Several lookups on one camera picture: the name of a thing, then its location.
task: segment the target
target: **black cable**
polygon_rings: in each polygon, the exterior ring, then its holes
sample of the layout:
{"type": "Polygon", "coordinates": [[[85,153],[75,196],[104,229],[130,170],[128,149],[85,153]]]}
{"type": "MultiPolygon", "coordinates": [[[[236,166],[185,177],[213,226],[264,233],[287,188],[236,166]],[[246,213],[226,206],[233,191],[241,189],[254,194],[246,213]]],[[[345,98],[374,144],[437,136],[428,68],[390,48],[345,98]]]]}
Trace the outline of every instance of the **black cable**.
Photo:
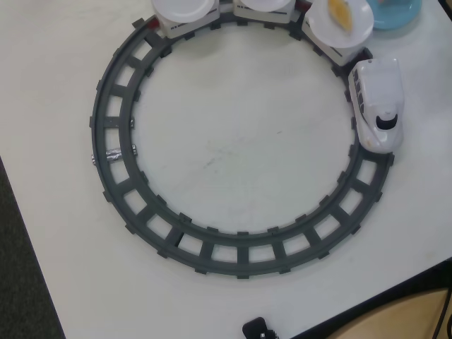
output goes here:
{"type": "Polygon", "coordinates": [[[452,295],[452,288],[449,287],[447,289],[446,301],[444,302],[443,310],[441,311],[441,315],[439,316],[439,320],[436,325],[435,331],[433,333],[432,339],[438,338],[439,330],[441,330],[441,325],[443,324],[444,317],[446,316],[447,307],[449,306],[449,302],[451,301],[451,295],[452,295]]]}
{"type": "Polygon", "coordinates": [[[447,338],[452,339],[452,314],[447,322],[447,338]]]}

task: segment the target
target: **blue plate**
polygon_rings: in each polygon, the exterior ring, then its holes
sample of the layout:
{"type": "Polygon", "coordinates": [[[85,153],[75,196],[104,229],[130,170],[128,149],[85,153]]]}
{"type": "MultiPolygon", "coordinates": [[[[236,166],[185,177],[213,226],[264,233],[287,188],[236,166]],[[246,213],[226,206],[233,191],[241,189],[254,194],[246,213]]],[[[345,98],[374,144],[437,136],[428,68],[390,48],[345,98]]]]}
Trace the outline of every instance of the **blue plate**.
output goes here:
{"type": "Polygon", "coordinates": [[[367,0],[374,12],[377,30],[395,30],[409,23],[419,13],[422,0],[367,0]]]}

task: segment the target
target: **white train car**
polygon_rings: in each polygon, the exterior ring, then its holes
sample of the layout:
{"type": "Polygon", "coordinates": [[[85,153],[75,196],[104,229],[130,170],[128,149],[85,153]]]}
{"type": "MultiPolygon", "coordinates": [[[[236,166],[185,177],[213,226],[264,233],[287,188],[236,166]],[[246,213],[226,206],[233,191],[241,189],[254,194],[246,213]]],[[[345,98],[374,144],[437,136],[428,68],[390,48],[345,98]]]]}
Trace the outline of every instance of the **white train car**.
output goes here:
{"type": "Polygon", "coordinates": [[[153,0],[160,28],[170,39],[190,33],[220,17],[220,0],[153,0]]]}
{"type": "Polygon", "coordinates": [[[289,23],[295,0],[234,0],[236,16],[269,23],[289,23]]]}
{"type": "Polygon", "coordinates": [[[402,79],[397,59],[360,61],[348,76],[361,145],[390,153],[403,141],[402,79]]]}

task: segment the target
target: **track rail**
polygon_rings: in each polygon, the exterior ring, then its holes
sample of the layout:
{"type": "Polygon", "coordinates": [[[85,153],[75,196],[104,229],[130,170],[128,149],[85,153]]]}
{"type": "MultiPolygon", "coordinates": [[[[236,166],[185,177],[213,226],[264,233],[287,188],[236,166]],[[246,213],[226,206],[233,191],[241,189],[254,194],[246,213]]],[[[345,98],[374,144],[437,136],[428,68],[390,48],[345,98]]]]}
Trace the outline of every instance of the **track rail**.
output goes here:
{"type": "MultiPolygon", "coordinates": [[[[275,27],[285,29],[296,40],[303,39],[312,44],[301,29],[303,17],[304,15],[302,14],[297,22],[292,21],[289,24],[261,23],[268,29],[274,29],[275,27]]],[[[131,127],[133,127],[134,123],[132,117],[133,104],[139,100],[141,94],[139,90],[140,84],[145,77],[149,77],[152,74],[153,64],[159,58],[164,58],[171,53],[172,45],[175,42],[183,38],[186,40],[191,39],[196,34],[191,32],[172,40],[162,38],[153,28],[154,22],[155,17],[151,17],[146,21],[140,19],[133,23],[135,27],[134,32],[114,53],[102,80],[97,85],[93,116],[90,119],[93,138],[93,163],[105,188],[105,198],[118,210],[126,222],[127,229],[155,247],[159,255],[165,258],[173,258],[191,266],[198,273],[220,273],[235,275],[238,278],[249,278],[250,275],[265,273],[290,272],[290,269],[295,266],[316,258],[324,258],[335,245],[348,235],[356,233],[360,228],[359,224],[370,211],[373,204],[381,198],[381,190],[389,168],[393,164],[394,156],[392,154],[379,155],[370,153],[363,149],[359,144],[355,118],[352,119],[351,123],[352,129],[354,129],[355,142],[350,146],[348,154],[350,157],[349,165],[338,177],[338,186],[330,196],[325,196],[320,201],[318,208],[314,212],[302,215],[295,219],[291,225],[274,227],[258,234],[249,234],[248,232],[238,232],[237,234],[222,233],[213,227],[198,226],[192,222],[190,217],[182,213],[176,214],[167,207],[163,198],[152,192],[148,186],[148,179],[138,168],[136,149],[131,142],[131,127]],[[132,53],[143,41],[146,41],[152,48],[142,60],[139,60],[132,53]],[[115,83],[124,65],[129,65],[134,69],[127,86],[115,83]],[[107,116],[107,106],[111,95],[122,97],[119,118],[107,116]],[[129,174],[129,178],[121,183],[114,181],[110,169],[109,163],[111,161],[107,157],[109,150],[105,146],[106,129],[119,130],[121,157],[118,157],[118,159],[124,161],[129,174]],[[363,160],[376,164],[374,178],[370,184],[365,184],[357,178],[363,160]],[[124,196],[134,189],[146,202],[146,207],[138,214],[135,214],[124,200],[124,196]],[[361,193],[362,200],[349,215],[340,207],[340,202],[350,189],[361,193]],[[171,231],[164,239],[146,226],[147,222],[155,215],[159,215],[172,226],[171,231]],[[333,216],[340,226],[322,239],[314,229],[314,226],[329,215],[333,216]],[[203,242],[198,256],[178,247],[185,234],[198,238],[203,242]],[[299,234],[303,234],[307,238],[310,247],[295,254],[287,255],[283,242],[299,234]],[[212,253],[215,245],[236,247],[237,262],[230,263],[213,260],[212,253]],[[275,259],[264,262],[250,262],[249,249],[263,245],[272,246],[275,259]]],[[[200,29],[210,28],[215,30],[221,28],[224,23],[248,25],[248,22],[260,23],[255,20],[238,18],[233,13],[221,13],[220,19],[200,29]]],[[[313,49],[317,54],[322,55],[321,50],[315,45],[313,45],[313,49]]],[[[358,61],[370,58],[372,58],[372,55],[365,49],[354,61],[344,67],[339,67],[332,63],[332,70],[336,76],[342,78],[345,87],[348,88],[347,76],[350,70],[358,61]]]]}

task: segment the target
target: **wooden floor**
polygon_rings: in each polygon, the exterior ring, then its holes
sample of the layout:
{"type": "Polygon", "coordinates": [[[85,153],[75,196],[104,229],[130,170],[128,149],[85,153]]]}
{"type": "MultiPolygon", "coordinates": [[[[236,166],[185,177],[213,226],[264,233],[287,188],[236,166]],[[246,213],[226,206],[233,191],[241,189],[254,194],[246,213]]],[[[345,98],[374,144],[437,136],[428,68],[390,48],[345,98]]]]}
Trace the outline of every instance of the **wooden floor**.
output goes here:
{"type": "MultiPolygon", "coordinates": [[[[329,339],[429,339],[446,299],[446,290],[414,295],[380,307],[341,328],[329,339]]],[[[447,339],[449,305],[438,339],[447,339]]]]}

